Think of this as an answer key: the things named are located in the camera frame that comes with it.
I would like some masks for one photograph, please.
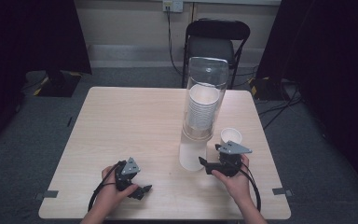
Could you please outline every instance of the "power cord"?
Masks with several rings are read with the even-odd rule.
[[[257,207],[257,210],[260,212],[260,210],[261,210],[260,192],[258,191],[257,185],[255,184],[255,178],[253,177],[252,172],[249,169],[249,167],[242,162],[242,165],[245,166],[246,169],[249,171],[249,174],[246,174],[246,172],[244,172],[241,168],[234,165],[231,161],[224,160],[224,159],[223,159],[223,161],[226,162],[227,164],[229,164],[230,166],[232,166],[233,168],[237,169],[239,172],[241,172],[243,175],[245,175],[246,178],[249,179],[249,182],[252,184],[252,187],[255,191],[256,207]]]
[[[233,85],[232,87],[239,87],[241,85],[244,85],[246,82],[249,82],[249,80],[251,80],[253,77],[255,77],[255,74],[257,73],[257,71],[255,71],[255,69],[258,67],[258,65],[256,65],[255,67],[253,67],[253,70],[251,73],[245,73],[245,74],[238,74],[238,75],[235,75],[235,77],[246,77],[246,76],[252,76],[252,77],[249,77],[248,79],[246,79],[246,81],[242,82],[241,84],[236,84],[236,85]]]
[[[42,79],[40,79],[39,81],[37,81],[37,82],[34,83],[34,84],[31,84],[31,85],[29,85],[29,86],[26,86],[26,87],[22,88],[21,91],[25,91],[25,90],[30,89],[31,87],[33,87],[33,86],[35,86],[35,85],[41,83],[43,80],[45,80],[45,78],[46,78],[47,76],[48,76],[48,73],[45,72],[45,75],[42,77]]]
[[[112,174],[112,172],[119,166],[124,164],[123,161],[119,161],[116,163],[112,169],[109,170],[107,175],[103,178],[103,181],[98,185],[97,189],[94,190],[94,193],[92,194],[91,198],[89,199],[89,211],[91,210],[92,206],[94,205],[95,198],[97,197],[98,193],[101,191],[101,189],[107,185],[115,185],[115,183],[104,183],[106,179]]]
[[[302,102],[302,97],[297,97],[289,106],[292,106],[292,105],[296,105],[298,103]],[[263,112],[260,112],[258,113],[259,116],[264,116],[265,114],[267,114],[268,112],[272,112],[272,111],[275,111],[275,110],[279,110],[279,109],[282,109],[283,107],[285,107],[287,105],[287,103],[282,103],[282,104],[279,104],[279,105],[275,105],[273,107],[271,107],[270,109],[266,110],[266,111],[263,111]]]
[[[292,97],[290,98],[289,102],[287,102],[282,108],[281,110],[269,121],[269,123],[266,124],[266,126],[263,127],[263,130],[266,130],[267,127],[272,123],[272,121],[274,121],[278,116],[280,116],[280,114],[283,112],[283,110],[285,110],[287,107],[289,107],[291,105],[291,103],[293,102],[293,100],[295,99],[295,95],[298,92],[298,86],[296,87],[295,92],[293,93]]]
[[[170,57],[171,57],[171,64],[173,66],[173,68],[175,69],[175,71],[182,76],[183,74],[179,71],[179,69],[177,69],[177,67],[175,66],[175,63],[173,62],[173,57],[172,57],[172,39],[171,39],[171,9],[170,7],[165,7],[165,10],[167,12],[167,19],[168,19],[168,48],[170,51]]]

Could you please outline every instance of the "clear plastic cylinder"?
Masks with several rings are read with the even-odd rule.
[[[214,58],[190,58],[188,75],[183,133],[195,141],[208,141],[227,89],[228,64]]]

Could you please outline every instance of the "baseboard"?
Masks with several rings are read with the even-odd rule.
[[[90,45],[91,67],[169,67],[172,66],[168,48],[146,46]],[[240,67],[254,67],[260,63],[264,49],[245,49]],[[182,67],[183,50],[173,49],[175,66]]]

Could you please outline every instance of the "table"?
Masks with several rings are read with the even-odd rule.
[[[161,0],[150,0],[152,2],[162,2]],[[235,4],[235,5],[258,5],[258,6],[278,6],[282,0],[173,0],[174,2],[188,3],[217,3],[217,4]]]
[[[101,170],[133,157],[142,171],[132,181],[153,188],[141,201],[126,199],[110,219],[241,219],[223,184],[204,169],[189,172],[179,162],[185,98],[185,89],[91,88],[48,188],[58,195],[44,199],[39,216],[82,218]],[[214,144],[226,127],[239,130],[242,144],[253,150],[248,157],[262,215],[289,218],[285,195],[272,192],[282,184],[248,91],[226,91],[208,161],[217,161]]]

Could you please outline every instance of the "hand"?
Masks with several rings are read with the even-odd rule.
[[[112,166],[108,166],[102,171],[102,179],[106,177]],[[118,191],[116,188],[115,171],[113,171],[105,180],[104,186],[97,195],[94,205],[91,210],[84,216],[81,223],[102,223],[103,220],[113,211],[127,196],[132,194],[138,188],[137,185],[132,184],[123,191]]]
[[[245,155],[241,155],[241,158],[242,163],[249,167],[249,159]],[[249,174],[246,166],[242,165],[241,169]],[[245,223],[267,223],[252,201],[249,190],[249,179],[244,174],[238,172],[232,177],[227,177],[216,170],[212,170],[212,174],[226,186],[229,195],[234,199],[234,202],[240,208]]]
[[[249,167],[249,159],[245,155],[241,155],[242,163]],[[248,169],[243,165],[241,169],[248,173]],[[235,203],[249,203],[252,201],[249,190],[249,179],[238,172],[232,177],[227,177],[222,173],[212,170],[212,174],[216,176],[226,186],[229,195],[234,199]]]

